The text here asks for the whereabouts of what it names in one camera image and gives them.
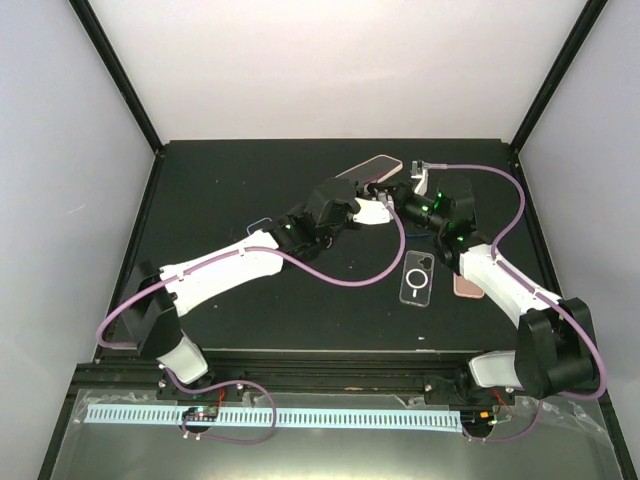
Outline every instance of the black mat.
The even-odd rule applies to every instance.
[[[378,154],[405,162],[475,163],[507,170],[499,140],[271,140],[176,141],[166,159],[136,262],[180,263],[228,246],[247,225],[276,218],[303,203],[324,179]],[[493,238],[517,209],[504,179],[463,172],[472,182],[480,229]],[[429,194],[441,172],[430,177]],[[313,266],[344,279],[368,278],[397,251],[390,225],[344,232]],[[409,239],[407,249],[435,253],[429,239]],[[524,221],[502,252],[541,281]],[[435,267],[431,303],[407,306],[398,299],[402,268],[367,288],[325,284],[297,269],[244,284],[197,307],[184,330],[201,347],[313,350],[495,350],[515,346],[515,329],[485,297],[453,294],[452,273]],[[115,338],[125,338],[118,326]]]

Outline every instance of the phone case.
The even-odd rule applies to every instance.
[[[409,250],[404,258],[400,301],[407,305],[426,307],[431,300],[435,258],[430,253]]]

